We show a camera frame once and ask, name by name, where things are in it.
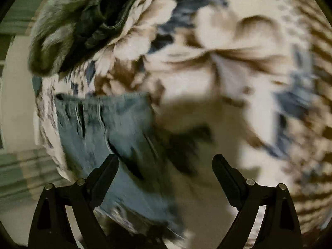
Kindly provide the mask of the blue denim jeans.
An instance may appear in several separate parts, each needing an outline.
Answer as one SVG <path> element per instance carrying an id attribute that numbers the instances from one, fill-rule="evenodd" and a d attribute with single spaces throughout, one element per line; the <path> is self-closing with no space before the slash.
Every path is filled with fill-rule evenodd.
<path id="1" fill-rule="evenodd" d="M 62 149 L 76 177 L 87 177 L 109 154 L 119 158 L 119 170 L 99 211 L 131 232 L 146 234 L 151 226 L 161 225 L 165 238 L 183 240 L 185 225 L 153 125 L 149 96 L 58 94 L 55 106 Z"/>

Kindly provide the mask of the striped green beige cloth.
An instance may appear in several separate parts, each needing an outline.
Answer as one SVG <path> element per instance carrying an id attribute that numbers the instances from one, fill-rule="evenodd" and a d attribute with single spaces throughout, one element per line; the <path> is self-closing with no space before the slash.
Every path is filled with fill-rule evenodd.
<path id="1" fill-rule="evenodd" d="M 45 185 L 67 186 L 44 148 L 1 154 L 1 211 L 37 201 Z"/>

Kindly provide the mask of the floral bed blanket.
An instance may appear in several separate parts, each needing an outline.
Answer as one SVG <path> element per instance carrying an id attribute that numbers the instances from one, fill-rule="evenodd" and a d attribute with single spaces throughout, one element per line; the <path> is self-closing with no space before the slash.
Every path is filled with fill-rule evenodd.
<path id="1" fill-rule="evenodd" d="M 135 0 L 117 37 L 87 55 L 73 43 L 40 78 L 39 131 L 72 182 L 56 95 L 149 96 L 185 238 L 131 232 L 96 207 L 119 248 L 216 248 L 237 215 L 216 154 L 260 185 L 284 183 L 303 248 L 331 248 L 331 13 L 320 0 Z"/>

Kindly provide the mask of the grey folded fuzzy garment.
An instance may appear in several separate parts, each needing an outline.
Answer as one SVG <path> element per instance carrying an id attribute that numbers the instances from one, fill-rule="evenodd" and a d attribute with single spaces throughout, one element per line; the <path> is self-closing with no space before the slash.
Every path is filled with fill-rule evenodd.
<path id="1" fill-rule="evenodd" d="M 74 28 L 90 0 L 48 0 L 30 32 L 29 71 L 40 77 L 61 69 L 74 43 Z"/>

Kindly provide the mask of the dark green folded cloth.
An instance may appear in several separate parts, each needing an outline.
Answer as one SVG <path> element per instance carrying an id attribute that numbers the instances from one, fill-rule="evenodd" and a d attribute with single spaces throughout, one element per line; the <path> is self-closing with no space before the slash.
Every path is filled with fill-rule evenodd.
<path id="1" fill-rule="evenodd" d="M 87 55 L 117 37 L 123 30 L 134 2 L 90 0 L 75 25 L 75 46 Z"/>

